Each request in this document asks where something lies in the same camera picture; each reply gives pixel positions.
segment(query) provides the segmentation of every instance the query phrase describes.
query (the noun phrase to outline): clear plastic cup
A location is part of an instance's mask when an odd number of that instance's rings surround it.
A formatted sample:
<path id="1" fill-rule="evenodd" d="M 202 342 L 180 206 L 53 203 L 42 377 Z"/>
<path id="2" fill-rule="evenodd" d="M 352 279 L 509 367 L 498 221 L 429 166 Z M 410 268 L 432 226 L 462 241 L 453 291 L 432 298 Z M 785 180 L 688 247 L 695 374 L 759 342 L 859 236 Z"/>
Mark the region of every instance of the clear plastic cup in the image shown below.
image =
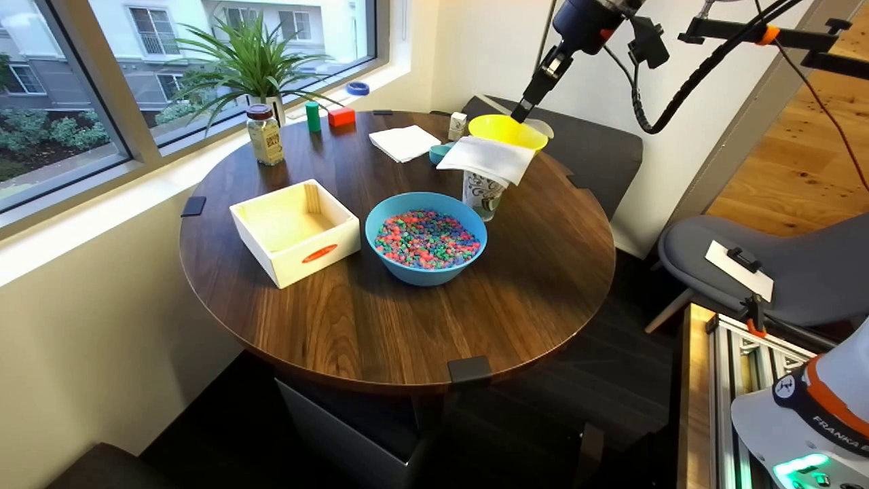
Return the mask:
<path id="1" fill-rule="evenodd" d="M 475 209 L 483 217 L 483 223 L 490 223 L 496 217 L 496 209 L 498 209 L 505 190 L 509 190 L 509 184 L 486 180 L 472 171 L 464 171 L 464 176 L 462 176 L 462 202 L 470 209 Z"/>

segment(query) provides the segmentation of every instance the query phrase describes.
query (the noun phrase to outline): small box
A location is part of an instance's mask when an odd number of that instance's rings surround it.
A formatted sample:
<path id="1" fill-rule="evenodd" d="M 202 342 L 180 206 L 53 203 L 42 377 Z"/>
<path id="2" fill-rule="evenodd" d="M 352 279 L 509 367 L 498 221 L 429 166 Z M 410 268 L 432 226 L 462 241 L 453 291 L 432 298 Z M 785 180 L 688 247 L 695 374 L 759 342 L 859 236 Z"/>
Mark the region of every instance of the small box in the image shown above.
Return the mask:
<path id="1" fill-rule="evenodd" d="M 357 128 L 357 112 L 342 107 L 342 108 L 331 108 L 330 112 L 330 128 L 331 130 L 349 130 L 349 128 Z"/>
<path id="2" fill-rule="evenodd" d="M 315 180 L 240 202 L 238 230 L 278 289 L 360 249 L 360 217 Z"/>

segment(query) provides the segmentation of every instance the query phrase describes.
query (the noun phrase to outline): colorful candy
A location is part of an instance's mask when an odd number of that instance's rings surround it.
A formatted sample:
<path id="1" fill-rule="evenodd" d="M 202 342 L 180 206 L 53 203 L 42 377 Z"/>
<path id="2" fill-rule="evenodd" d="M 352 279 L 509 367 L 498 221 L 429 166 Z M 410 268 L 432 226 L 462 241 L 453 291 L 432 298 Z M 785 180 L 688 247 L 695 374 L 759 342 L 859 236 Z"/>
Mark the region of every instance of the colorful candy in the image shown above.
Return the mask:
<path id="1" fill-rule="evenodd" d="M 482 241 L 452 215 L 414 209 L 384 223 L 375 249 L 405 267 L 449 268 L 472 259 Z"/>

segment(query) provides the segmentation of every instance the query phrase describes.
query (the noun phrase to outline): white paper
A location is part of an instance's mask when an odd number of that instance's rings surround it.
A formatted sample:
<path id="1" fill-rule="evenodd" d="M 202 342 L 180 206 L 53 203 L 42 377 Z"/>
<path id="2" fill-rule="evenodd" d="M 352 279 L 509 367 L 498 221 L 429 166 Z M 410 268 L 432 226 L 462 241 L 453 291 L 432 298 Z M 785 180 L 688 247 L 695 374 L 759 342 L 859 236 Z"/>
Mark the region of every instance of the white paper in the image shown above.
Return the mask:
<path id="1" fill-rule="evenodd" d="M 707 262 L 713 262 L 718 268 L 724 268 L 725 274 L 730 274 L 737 283 L 748 286 L 753 294 L 759 294 L 764 301 L 772 301 L 772 286 L 775 279 L 768 274 L 764 274 L 760 268 L 759 271 L 751 271 L 745 268 L 739 262 L 733 262 L 728 256 L 728 247 L 714 241 L 710 245 L 707 249 Z"/>
<path id="2" fill-rule="evenodd" d="M 464 137 L 460 139 L 437 168 L 472 171 L 496 183 L 519 184 L 536 152 L 528 147 L 510 147 L 493 139 Z"/>
<path id="3" fill-rule="evenodd" d="M 418 156 L 426 156 L 432 147 L 441 143 L 441 139 L 436 139 L 418 124 L 379 130 L 369 134 L 369 139 L 380 152 L 386 152 L 398 162 L 407 162 Z"/>

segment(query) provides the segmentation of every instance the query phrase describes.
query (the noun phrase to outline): orange object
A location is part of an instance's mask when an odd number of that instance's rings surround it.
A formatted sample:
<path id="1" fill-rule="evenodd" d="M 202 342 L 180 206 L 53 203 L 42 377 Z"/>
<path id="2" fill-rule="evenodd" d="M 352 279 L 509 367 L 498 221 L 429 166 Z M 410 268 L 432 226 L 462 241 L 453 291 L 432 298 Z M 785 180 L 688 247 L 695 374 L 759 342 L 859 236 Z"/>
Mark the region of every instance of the orange object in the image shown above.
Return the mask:
<path id="1" fill-rule="evenodd" d="M 819 357 L 811 358 L 806 365 L 806 392 L 811 397 L 838 420 L 842 420 L 846 427 L 857 430 L 859 435 L 869 437 L 869 423 L 857 415 L 820 377 L 819 377 Z"/>
<path id="2" fill-rule="evenodd" d="M 755 321 L 755 319 L 751 319 L 751 321 L 745 321 L 745 324 L 748 324 L 751 335 L 755 335 L 755 338 L 766 338 L 766 329 L 764 329 L 764 327 L 759 327 L 759 321 Z"/>
<path id="3" fill-rule="evenodd" d="M 326 245 L 326 247 L 322 247 L 322 249 L 315 249 L 315 253 L 305 256 L 305 262 L 303 262 L 303 264 L 319 262 L 319 259 L 330 256 L 335 247 L 337 247 L 337 245 Z"/>
<path id="4" fill-rule="evenodd" d="M 330 112 L 330 128 L 331 130 L 357 128 L 357 112 L 349 107 Z"/>
<path id="5" fill-rule="evenodd" d="M 782 33 L 781 27 L 766 24 L 766 29 L 764 29 L 759 43 L 775 43 L 775 40 L 781 40 L 781 33 Z"/>

